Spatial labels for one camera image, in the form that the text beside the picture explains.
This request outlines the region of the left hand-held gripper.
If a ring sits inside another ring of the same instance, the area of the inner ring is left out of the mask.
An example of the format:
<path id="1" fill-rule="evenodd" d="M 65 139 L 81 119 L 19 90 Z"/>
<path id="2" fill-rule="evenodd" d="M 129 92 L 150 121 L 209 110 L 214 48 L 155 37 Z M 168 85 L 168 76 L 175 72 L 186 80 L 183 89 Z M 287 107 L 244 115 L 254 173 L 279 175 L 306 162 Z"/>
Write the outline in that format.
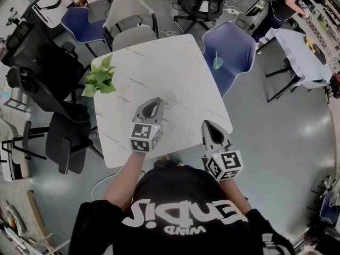
<path id="1" fill-rule="evenodd" d="M 155 148 L 162 138 L 163 113 L 164 100 L 160 97 L 149 99 L 137 108 L 129 137 L 133 151 L 151 152 Z"/>

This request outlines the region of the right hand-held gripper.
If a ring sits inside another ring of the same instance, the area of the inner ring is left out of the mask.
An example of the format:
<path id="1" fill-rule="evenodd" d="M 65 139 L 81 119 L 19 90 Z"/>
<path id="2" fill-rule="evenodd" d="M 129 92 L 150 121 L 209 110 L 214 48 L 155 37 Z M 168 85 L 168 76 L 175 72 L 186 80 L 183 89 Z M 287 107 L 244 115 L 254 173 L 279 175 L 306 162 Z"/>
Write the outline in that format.
<path id="1" fill-rule="evenodd" d="M 202 157 L 205 171 L 216 181 L 235 178 L 244 165 L 240 151 L 235 150 L 230 142 L 229 133 L 217 123 L 209 120 L 203 121 L 201 133 L 206 148 Z"/>

